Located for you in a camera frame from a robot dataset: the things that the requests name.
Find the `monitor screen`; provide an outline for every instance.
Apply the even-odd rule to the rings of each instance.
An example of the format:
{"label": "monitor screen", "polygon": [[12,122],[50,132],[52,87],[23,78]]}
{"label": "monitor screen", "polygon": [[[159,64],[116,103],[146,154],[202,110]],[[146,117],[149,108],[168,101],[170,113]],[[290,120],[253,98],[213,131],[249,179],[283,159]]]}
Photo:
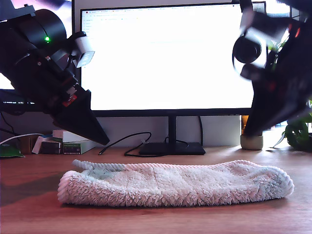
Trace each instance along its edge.
{"label": "monitor screen", "polygon": [[[253,7],[265,12],[263,2]],[[241,16],[239,4],[81,10],[81,30],[95,50],[81,69],[91,109],[250,108],[252,83],[232,64]],[[264,65],[261,43],[256,63]]]}

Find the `fluffy towel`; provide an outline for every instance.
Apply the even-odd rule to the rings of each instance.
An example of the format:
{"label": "fluffy towel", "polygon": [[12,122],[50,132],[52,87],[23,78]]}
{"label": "fluffy towel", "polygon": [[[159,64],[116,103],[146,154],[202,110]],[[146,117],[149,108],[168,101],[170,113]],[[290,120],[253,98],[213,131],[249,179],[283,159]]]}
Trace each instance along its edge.
{"label": "fluffy towel", "polygon": [[106,164],[74,160],[82,173],[60,180],[62,203],[96,206],[204,206],[257,202],[293,192],[290,177],[277,167],[249,161],[210,166]]}

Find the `monitor base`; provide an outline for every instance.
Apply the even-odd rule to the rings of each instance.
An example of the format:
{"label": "monitor base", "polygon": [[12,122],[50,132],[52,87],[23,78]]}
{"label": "monitor base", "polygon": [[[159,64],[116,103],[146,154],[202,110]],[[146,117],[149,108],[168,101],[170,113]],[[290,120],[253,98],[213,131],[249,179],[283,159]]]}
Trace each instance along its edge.
{"label": "monitor base", "polygon": [[206,152],[200,143],[177,142],[174,146],[168,143],[147,143],[142,146],[140,155],[204,155]]}

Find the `wooden desk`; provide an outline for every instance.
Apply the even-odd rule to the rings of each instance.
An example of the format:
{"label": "wooden desk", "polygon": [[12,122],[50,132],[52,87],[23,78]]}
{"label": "wooden desk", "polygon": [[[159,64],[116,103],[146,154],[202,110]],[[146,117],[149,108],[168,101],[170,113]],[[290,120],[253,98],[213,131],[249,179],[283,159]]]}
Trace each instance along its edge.
{"label": "wooden desk", "polygon": [[[312,233],[312,155],[283,150],[248,152],[239,147],[209,148],[204,156],[124,157],[125,149],[98,149],[79,156],[28,155],[2,159],[1,233]],[[62,205],[59,179],[74,159],[106,163],[209,165],[237,159],[284,169],[293,179],[288,198],[219,207],[107,208]]]}

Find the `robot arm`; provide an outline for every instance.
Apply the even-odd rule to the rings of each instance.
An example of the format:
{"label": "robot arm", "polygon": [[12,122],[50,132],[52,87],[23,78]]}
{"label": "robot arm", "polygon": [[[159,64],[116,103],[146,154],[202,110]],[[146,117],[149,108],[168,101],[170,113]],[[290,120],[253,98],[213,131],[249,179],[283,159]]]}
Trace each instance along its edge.
{"label": "robot arm", "polygon": [[[282,0],[291,7],[312,13],[308,0]],[[254,98],[245,135],[255,136],[263,130],[286,120],[292,120],[310,112],[307,101],[312,95],[312,22],[291,18],[271,18],[254,12],[250,0],[241,0],[242,36],[233,49],[233,63],[243,63],[240,75],[252,81]],[[283,47],[271,50],[265,67],[253,62],[258,58],[259,43],[263,38],[267,44],[280,43],[285,32],[289,32]]]}
{"label": "robot arm", "polygon": [[0,21],[0,72],[56,126],[106,145],[109,139],[90,108],[91,92],[57,63],[68,55],[77,68],[88,64],[94,51],[86,34],[67,39],[53,12],[28,5],[15,9],[10,0],[0,0]]}

